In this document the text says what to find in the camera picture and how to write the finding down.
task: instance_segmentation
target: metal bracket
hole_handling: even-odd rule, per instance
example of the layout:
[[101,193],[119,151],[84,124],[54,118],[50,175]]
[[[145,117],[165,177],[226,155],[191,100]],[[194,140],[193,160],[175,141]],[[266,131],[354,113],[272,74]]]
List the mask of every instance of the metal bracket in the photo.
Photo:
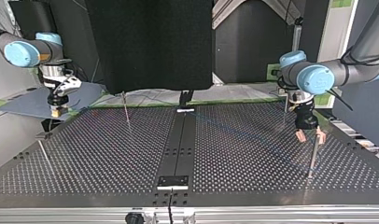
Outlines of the metal bracket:
[[187,175],[161,176],[158,181],[158,190],[187,190],[189,177]]
[[182,91],[180,94],[180,106],[177,109],[177,113],[193,112],[195,109],[192,106],[188,106],[187,103],[192,100],[193,91]]

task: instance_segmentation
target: black panel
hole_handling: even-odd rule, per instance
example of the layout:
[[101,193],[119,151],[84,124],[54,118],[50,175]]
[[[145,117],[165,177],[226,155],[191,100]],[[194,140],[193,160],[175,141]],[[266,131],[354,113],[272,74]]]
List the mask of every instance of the black panel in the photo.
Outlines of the black panel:
[[292,29],[258,0],[239,6],[216,30],[216,74],[224,82],[263,82],[269,63],[291,51]]
[[86,1],[111,93],[212,85],[212,1]]
[[56,26],[49,4],[42,2],[9,2],[21,27],[23,38],[35,39],[38,32],[56,33]]
[[97,64],[99,55],[84,0],[49,1],[58,33],[63,40],[64,55],[85,71],[89,81],[101,82],[102,67]]
[[330,0],[306,2],[300,49],[306,52],[311,63],[317,62],[329,5]]

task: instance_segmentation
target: white wall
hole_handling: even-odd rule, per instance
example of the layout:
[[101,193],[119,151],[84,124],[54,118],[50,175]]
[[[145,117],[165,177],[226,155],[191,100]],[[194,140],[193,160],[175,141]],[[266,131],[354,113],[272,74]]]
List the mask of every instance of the white wall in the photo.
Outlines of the white wall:
[[[4,0],[0,0],[0,21],[12,31],[7,16]],[[28,69],[17,68],[8,64],[0,56],[0,99],[6,99],[17,92],[36,87],[35,77]],[[41,119],[2,114],[0,112],[0,166],[10,160],[18,152],[29,147],[35,136],[42,132]]]
[[325,62],[340,58],[347,48],[358,0],[351,7],[329,8],[321,41],[318,61]]

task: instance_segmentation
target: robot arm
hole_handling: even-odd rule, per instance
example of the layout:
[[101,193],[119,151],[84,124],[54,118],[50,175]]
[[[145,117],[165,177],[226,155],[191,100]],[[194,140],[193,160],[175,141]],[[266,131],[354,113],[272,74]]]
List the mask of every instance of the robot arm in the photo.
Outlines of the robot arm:
[[332,87],[379,79],[379,5],[356,45],[341,59],[309,63],[305,53],[297,50],[283,55],[280,65],[278,83],[288,91],[288,99],[297,114],[298,138],[304,141],[302,130],[310,129],[317,129],[318,134],[323,135],[313,115],[314,96]]
[[51,115],[58,118],[67,112],[68,94],[81,86],[81,81],[73,76],[65,64],[71,60],[63,58],[63,44],[59,35],[38,33],[35,40],[0,31],[0,54],[18,67],[39,66],[44,85],[49,88],[48,103]]

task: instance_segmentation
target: perforated metal plate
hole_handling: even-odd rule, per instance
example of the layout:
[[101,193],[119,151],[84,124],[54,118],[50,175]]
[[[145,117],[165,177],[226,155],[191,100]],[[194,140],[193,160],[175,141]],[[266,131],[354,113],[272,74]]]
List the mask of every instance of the perforated metal plate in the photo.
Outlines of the perforated metal plate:
[[379,202],[373,201],[379,195],[379,160],[348,147],[353,140],[346,142],[330,126],[315,177],[307,178],[315,132],[299,143],[295,114],[285,114],[283,103],[204,105],[192,116],[195,155],[187,172],[193,179],[184,199],[189,206]]
[[16,158],[0,175],[1,196],[142,196],[157,173],[175,119],[173,108],[92,109]]

